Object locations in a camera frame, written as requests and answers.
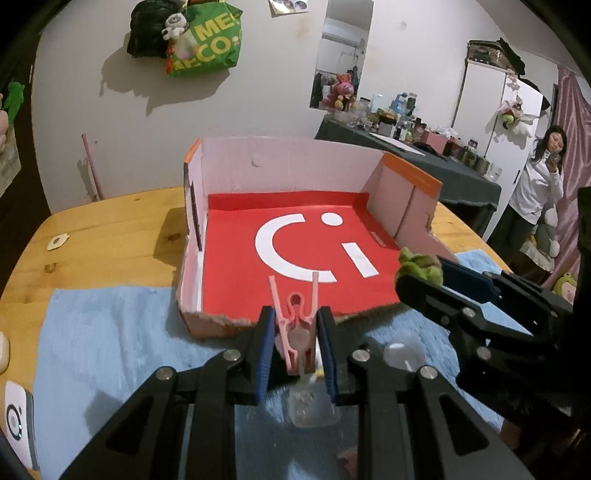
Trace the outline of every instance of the yellow wooden table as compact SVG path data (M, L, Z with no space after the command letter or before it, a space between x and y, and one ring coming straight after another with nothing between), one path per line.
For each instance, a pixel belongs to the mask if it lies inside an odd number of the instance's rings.
M186 234L183 189L154 190L59 212L47 219L18 261L0 299L0 331L10 340L6 380L33 390L37 341L55 288L176 285ZM433 232L454 253L483 249L508 267L468 226L439 204ZM60 248L52 237L69 233Z

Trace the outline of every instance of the dark tablecloth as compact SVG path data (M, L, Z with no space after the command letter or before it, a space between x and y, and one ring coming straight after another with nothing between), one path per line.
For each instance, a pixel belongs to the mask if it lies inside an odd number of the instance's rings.
M335 120L325 119L316 134L316 139L390 151L426 171L442 183L439 200L479 235L484 234L498 206L501 187L452 159L444 160L428 152L424 152L424 156L407 152L368 132L347 127Z

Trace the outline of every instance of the desk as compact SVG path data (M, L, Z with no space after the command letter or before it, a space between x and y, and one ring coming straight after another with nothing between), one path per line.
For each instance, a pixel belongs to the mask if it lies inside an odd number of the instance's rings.
M55 288L176 285L186 230L181 187L83 205L48 218L27 245L0 299L0 331L11 343L8 370L0 375L2 398L6 380L33 390L39 330ZM508 270L480 237L441 204L435 211L433 232L453 252L481 248ZM48 252L51 238L61 233L71 237Z
M404 151L368 132L347 127L335 120L324 120L316 139L390 151L426 171L442 183L439 200L479 235L484 234L498 206L501 187L454 160L445 160L428 152L419 155Z

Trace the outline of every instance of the blue cloth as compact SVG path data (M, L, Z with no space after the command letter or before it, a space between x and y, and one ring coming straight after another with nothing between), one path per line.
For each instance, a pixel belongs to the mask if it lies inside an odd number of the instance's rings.
M481 250L457 257L478 272L499 272ZM486 304L482 310L490 321L523 331L496 307ZM455 385L459 367L447 333L421 314L404 311L386 322L359 320L345 323L343 328L381 343L401 332L414 332L424 346L427 363ZM171 365L178 371L199 367L231 345L232 339L192 339L171 288L56 290L39 335L33 385L42 478L59 478L90 438L158 367ZM500 429L502 419L496 413L462 394L486 421ZM346 478L336 454L356 444L356 407L343 408L341 421L333 427L299 430L284 414L286 396L287 389L283 389L268 394L259 407L236 408L238 478Z

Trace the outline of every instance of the person's hand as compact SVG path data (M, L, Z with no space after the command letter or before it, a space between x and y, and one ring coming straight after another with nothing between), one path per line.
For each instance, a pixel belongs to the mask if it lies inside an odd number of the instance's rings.
M558 165L553 158L546 159L546 166L548 167L548 171L550 173L556 173L558 171Z

